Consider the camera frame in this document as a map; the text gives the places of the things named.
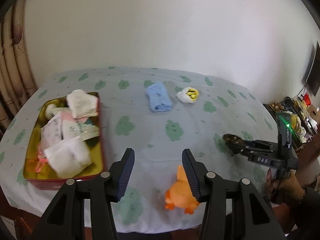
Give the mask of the person right hand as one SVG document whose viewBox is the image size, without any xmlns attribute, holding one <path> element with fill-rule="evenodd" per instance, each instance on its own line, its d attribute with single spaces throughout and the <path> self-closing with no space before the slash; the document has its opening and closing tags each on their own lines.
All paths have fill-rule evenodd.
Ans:
<svg viewBox="0 0 320 240">
<path fill-rule="evenodd" d="M 265 194 L 268 198 L 271 198 L 274 191 L 280 194 L 280 202 L 288 206 L 299 203 L 305 195 L 305 190 L 300 186 L 293 170 L 290 171 L 289 178 L 281 181 L 272 180 L 271 169 L 268 170 Z"/>
</svg>

